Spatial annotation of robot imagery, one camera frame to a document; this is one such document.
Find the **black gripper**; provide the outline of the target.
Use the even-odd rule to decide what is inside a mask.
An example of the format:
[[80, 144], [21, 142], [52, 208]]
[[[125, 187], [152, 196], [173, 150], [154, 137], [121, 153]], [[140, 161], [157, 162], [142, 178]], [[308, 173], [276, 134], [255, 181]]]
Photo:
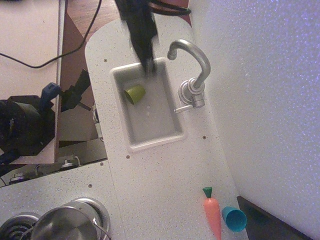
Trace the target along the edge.
[[154, 16], [147, 0], [117, 0], [120, 18], [129, 30], [130, 40], [145, 75], [154, 75], [153, 38], [158, 34]]

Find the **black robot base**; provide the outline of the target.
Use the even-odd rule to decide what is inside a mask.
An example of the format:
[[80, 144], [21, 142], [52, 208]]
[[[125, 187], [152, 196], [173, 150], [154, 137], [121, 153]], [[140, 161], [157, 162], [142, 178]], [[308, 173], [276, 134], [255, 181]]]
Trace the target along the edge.
[[0, 163], [37, 156], [55, 137], [54, 103], [37, 95], [16, 95], [0, 101]]

